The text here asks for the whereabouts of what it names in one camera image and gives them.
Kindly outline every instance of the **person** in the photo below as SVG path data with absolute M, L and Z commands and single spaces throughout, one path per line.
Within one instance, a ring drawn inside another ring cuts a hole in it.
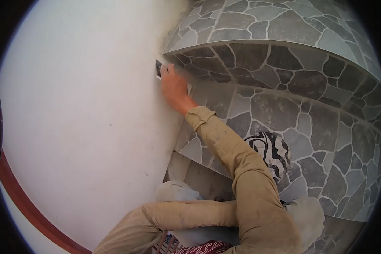
M 173 64 L 162 66 L 161 86 L 166 102 L 185 117 L 213 155 L 229 169 L 236 200 L 201 200 L 188 186 L 164 183 L 156 192 L 160 202 L 129 212 L 93 253 L 143 253 L 160 241 L 163 231 L 173 231 L 181 238 L 199 236 L 189 245 L 202 246 L 184 245 L 187 248 L 179 250 L 180 254 L 300 254 L 314 243 L 325 220 L 319 201 L 301 197 L 282 206 L 275 181 L 259 153 L 215 112 L 198 106 L 188 96 L 187 81 L 176 73 Z M 231 232 L 223 233 L 231 227 L 238 227 L 236 240 Z

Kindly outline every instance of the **beige long-sleeve shirt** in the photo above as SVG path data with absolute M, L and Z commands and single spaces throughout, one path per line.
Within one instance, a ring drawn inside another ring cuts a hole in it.
M 93 253 L 141 253 L 163 231 L 201 226 L 238 226 L 240 245 L 224 253 L 300 254 L 297 227 L 282 207 L 275 182 L 261 156 L 206 107 L 191 109 L 186 120 L 234 177 L 237 200 L 150 203 L 128 213 Z

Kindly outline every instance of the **finger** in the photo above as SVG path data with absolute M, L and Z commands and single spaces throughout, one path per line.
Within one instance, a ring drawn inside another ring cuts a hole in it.
M 168 72 L 171 74 L 175 73 L 175 66 L 172 63 L 168 64 Z
M 161 70 L 160 70 L 160 72 L 161 72 L 161 77 L 167 75 L 167 74 L 168 74 L 168 69 L 167 69 L 167 67 L 166 67 L 165 65 L 161 65 Z

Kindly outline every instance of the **beige pants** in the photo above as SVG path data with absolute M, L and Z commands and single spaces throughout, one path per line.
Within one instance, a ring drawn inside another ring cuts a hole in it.
M 201 199 L 199 192 L 179 180 L 164 182 L 155 191 L 156 202 Z M 319 237 L 316 232 L 321 232 L 323 229 L 325 216 L 320 208 L 320 203 L 314 197 L 300 197 L 295 201 L 285 203 L 284 208 L 298 226 L 304 251 Z M 184 247 L 199 246 L 211 240 L 223 241 L 233 246 L 240 244 L 237 228 L 199 227 L 172 231 L 172 234 Z

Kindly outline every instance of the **white wall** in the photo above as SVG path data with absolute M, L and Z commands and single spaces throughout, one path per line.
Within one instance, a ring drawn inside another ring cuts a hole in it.
M 3 194 L 4 202 L 14 220 L 15 225 L 20 231 L 24 240 L 30 246 L 31 250 L 36 254 L 69 254 L 66 250 L 62 249 L 46 236 L 44 236 L 34 225 L 28 221 L 27 218 L 20 212 L 10 196 L 7 194 L 3 185 L 0 182 L 1 193 Z
M 155 78 L 187 0 L 39 1 L 0 72 L 3 149 L 59 230 L 93 250 L 153 201 L 182 117 Z

